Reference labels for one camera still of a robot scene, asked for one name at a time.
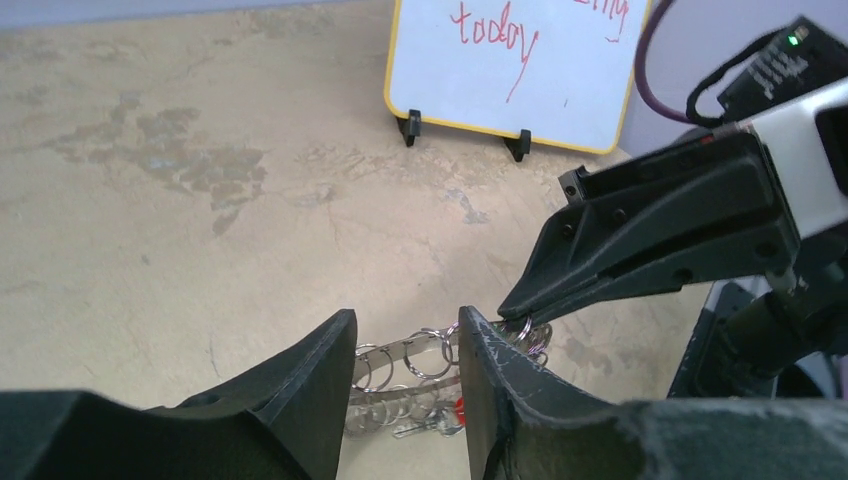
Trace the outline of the silver disc with keyrings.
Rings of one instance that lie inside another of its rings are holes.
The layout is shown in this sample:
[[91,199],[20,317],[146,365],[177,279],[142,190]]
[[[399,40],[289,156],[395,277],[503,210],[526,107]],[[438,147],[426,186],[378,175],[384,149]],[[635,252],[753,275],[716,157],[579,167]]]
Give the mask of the silver disc with keyrings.
[[354,353],[344,427],[350,438],[392,431],[413,402],[462,397],[457,323],[424,327],[388,344],[361,344]]

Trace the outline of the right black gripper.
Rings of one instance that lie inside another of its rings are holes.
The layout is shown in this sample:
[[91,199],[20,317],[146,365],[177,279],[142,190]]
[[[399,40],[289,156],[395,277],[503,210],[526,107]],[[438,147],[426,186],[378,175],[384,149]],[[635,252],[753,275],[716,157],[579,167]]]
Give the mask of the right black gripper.
[[702,131],[560,184],[567,203],[544,223],[502,319],[540,325],[604,301],[760,276],[766,293],[724,293],[697,321],[671,396],[775,397],[798,360],[846,352],[847,236],[799,236],[755,133]]

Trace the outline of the keys with red green tags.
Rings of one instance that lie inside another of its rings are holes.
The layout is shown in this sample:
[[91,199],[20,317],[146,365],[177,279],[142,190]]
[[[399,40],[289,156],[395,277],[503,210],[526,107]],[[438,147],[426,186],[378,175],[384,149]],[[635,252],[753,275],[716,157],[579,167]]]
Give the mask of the keys with red green tags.
[[452,437],[465,429],[465,412],[462,397],[435,400],[429,403],[413,402],[393,427],[391,435],[402,439],[434,431],[442,437]]

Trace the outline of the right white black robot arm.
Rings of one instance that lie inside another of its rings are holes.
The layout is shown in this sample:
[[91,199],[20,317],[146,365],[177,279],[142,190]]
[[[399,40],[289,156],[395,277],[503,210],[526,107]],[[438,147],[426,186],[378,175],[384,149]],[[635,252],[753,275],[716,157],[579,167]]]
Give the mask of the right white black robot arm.
[[847,352],[847,48],[799,17],[732,59],[743,71],[674,143],[578,168],[499,307],[525,334],[605,301],[718,283],[673,397],[822,397],[801,368]]

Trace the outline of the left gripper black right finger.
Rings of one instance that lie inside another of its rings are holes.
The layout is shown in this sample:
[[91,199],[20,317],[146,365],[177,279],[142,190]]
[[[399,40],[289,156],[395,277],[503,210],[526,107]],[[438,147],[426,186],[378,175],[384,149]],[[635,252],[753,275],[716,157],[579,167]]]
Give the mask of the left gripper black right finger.
[[843,479],[847,405],[828,400],[605,402],[458,313],[474,479]]

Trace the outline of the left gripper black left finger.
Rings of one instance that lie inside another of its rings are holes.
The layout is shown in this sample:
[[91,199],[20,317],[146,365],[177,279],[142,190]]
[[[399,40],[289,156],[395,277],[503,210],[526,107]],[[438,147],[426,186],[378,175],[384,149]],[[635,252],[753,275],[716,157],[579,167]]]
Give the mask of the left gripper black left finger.
[[333,479],[357,318],[342,309],[288,349],[173,407],[85,390],[1,395],[5,479]]

